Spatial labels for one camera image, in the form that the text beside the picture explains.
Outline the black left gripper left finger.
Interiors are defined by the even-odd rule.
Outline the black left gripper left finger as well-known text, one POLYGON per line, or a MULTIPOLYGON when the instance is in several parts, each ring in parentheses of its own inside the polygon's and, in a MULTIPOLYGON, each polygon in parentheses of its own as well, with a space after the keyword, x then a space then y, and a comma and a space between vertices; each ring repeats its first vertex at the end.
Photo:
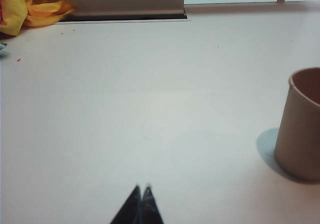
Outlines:
POLYGON ((141 189, 136 185, 110 223, 133 224, 137 219, 140 204, 141 189))

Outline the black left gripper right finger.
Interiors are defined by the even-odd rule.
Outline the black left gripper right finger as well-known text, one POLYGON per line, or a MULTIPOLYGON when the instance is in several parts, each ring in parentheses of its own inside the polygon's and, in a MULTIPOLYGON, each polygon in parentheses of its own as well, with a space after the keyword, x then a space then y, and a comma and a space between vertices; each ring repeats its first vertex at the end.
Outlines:
POLYGON ((152 187, 150 185, 145 188, 142 195, 140 206, 140 223, 164 224, 155 196, 152 192, 152 187))

